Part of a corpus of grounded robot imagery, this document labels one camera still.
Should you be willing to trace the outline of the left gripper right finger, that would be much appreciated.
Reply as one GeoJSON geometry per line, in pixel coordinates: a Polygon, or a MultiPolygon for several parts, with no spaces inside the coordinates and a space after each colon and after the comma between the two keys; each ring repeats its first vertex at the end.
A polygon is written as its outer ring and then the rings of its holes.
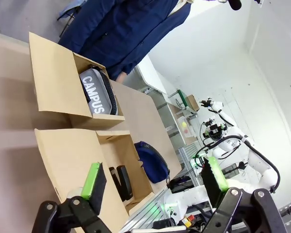
{"type": "Polygon", "coordinates": [[[249,233],[285,233],[286,227],[267,189],[248,193],[229,187],[217,159],[206,158],[201,177],[211,205],[216,209],[203,232],[227,233],[243,222],[249,233]]]}

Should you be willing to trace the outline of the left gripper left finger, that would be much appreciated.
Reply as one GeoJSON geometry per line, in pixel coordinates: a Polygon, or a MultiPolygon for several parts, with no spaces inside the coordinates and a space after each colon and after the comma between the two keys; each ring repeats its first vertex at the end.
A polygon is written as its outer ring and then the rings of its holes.
{"type": "Polygon", "coordinates": [[[32,232],[69,233],[82,228],[85,233],[109,233],[98,217],[106,182],[102,163],[92,163],[80,195],[66,198],[61,204],[50,200],[40,204],[32,232]]]}

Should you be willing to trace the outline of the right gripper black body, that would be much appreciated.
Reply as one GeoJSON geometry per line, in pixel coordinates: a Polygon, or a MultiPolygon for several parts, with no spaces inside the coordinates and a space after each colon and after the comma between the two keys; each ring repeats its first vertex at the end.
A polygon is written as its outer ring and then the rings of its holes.
{"type": "Polygon", "coordinates": [[[219,140],[224,136],[227,130],[227,125],[225,123],[217,123],[214,119],[209,119],[209,121],[204,122],[206,129],[203,132],[203,137],[205,139],[211,138],[212,140],[219,140]]]}

